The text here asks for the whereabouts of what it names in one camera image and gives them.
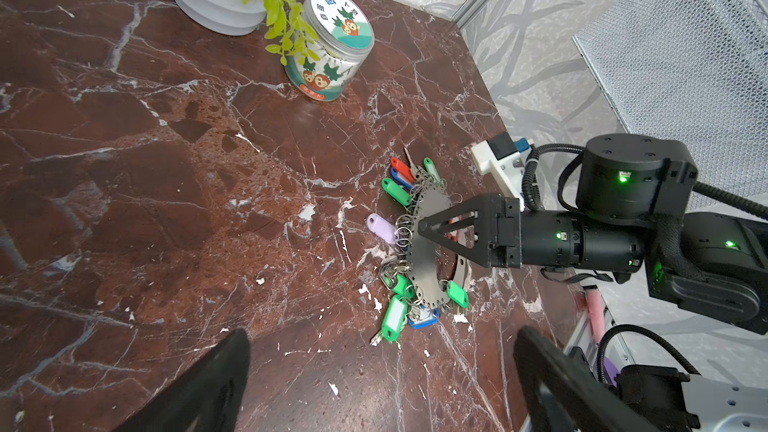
plastic jar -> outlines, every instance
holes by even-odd
[[[293,85],[314,100],[338,98],[373,48],[373,29],[351,0],[304,0],[302,18],[317,32],[307,48],[319,60],[287,56],[286,74]]]

black wire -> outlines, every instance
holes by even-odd
[[[557,279],[557,278],[552,278],[549,275],[547,275],[547,269],[543,268],[541,270],[541,273],[544,276],[544,278],[546,278],[547,280],[552,281],[552,282],[557,282],[559,284],[576,284],[576,283],[581,282],[581,281],[583,281],[585,279],[588,279],[588,278],[596,278],[597,280],[603,281],[603,282],[613,282],[614,281],[608,274],[601,274],[600,272],[598,272],[596,270],[593,270],[592,272],[594,272],[594,275],[586,273],[586,272],[582,272],[581,274],[576,274],[576,275],[574,275],[572,277],[564,278],[564,279],[560,280],[560,279]]]
[[[683,369],[688,374],[696,374],[700,375],[699,371],[696,370],[696,367],[690,364],[688,359],[686,359],[675,347],[672,346],[669,342],[665,341],[664,338],[662,338],[660,335],[653,331],[649,331],[645,327],[641,327],[639,325],[632,325],[632,324],[621,324],[616,325],[612,328],[610,328],[607,332],[605,332],[605,335],[603,335],[603,339],[600,341],[600,346],[598,347],[598,357],[597,357],[597,363],[595,364],[595,367],[598,368],[598,380],[600,382],[605,383],[605,350],[608,348],[608,342],[616,335],[620,334],[621,332],[635,332],[637,334],[642,334],[649,339],[655,341],[658,345],[660,345],[664,350],[670,353],[672,357],[677,360],[677,363],[683,366]]]
[[[565,184],[568,182],[568,178],[571,177],[571,174],[574,173],[574,170],[576,170],[576,168],[581,165],[583,160],[584,153],[582,152],[581,154],[577,155],[570,164],[563,168],[563,171],[560,173],[560,179],[558,180],[558,202],[560,202],[560,205],[563,206],[565,210],[576,212],[578,214],[581,214],[581,211],[567,203],[565,198],[563,198],[563,190],[565,189]]]
[[[739,210],[743,210],[744,212],[752,214],[753,216],[768,220],[768,207],[758,204],[757,202],[753,202],[748,198],[739,197],[736,194],[726,192],[725,190],[721,190],[717,187],[709,186],[703,182],[696,182],[694,185],[694,192],[699,193],[702,196],[714,198],[718,202],[722,202],[723,204],[738,208]]]
[[[536,183],[536,167],[538,167],[538,158],[547,152],[569,152],[571,154],[581,154],[584,151],[582,146],[573,144],[546,144],[539,148],[532,147],[531,153],[525,162],[525,171],[523,172],[522,192],[525,207],[529,210],[544,210],[541,194]]]

wire mesh basket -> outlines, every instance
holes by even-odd
[[[768,14],[758,0],[619,0],[574,42],[629,132],[684,142],[702,182],[768,191]],[[712,202],[693,194],[689,208]]]

table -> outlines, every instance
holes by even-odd
[[[504,126],[453,24],[354,1],[376,46],[318,103],[261,32],[172,0],[2,0],[0,428],[110,430],[235,328],[238,430],[520,427],[516,331],[562,347],[576,288],[474,267],[469,324],[368,344],[388,250],[364,220],[402,213],[389,158],[408,145],[449,192],[495,190],[468,146]]]

robotic arm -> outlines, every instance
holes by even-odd
[[[526,145],[504,132],[472,151],[481,172],[498,176],[515,161],[521,165],[519,149]],[[543,210],[538,196],[535,169],[546,152],[576,154],[559,181],[558,197],[567,211]],[[562,189],[579,165],[574,207],[564,202]],[[758,334],[768,331],[768,224],[685,213],[691,192],[762,218],[768,218],[768,208],[698,182],[698,169],[682,142],[608,134],[584,148],[532,147],[524,171],[507,176],[506,197],[470,198],[421,220],[418,233],[483,267],[597,269],[612,272],[619,284],[645,260],[652,297]],[[521,210],[520,198],[527,209]],[[460,245],[446,236],[469,226],[475,229],[474,244]]]

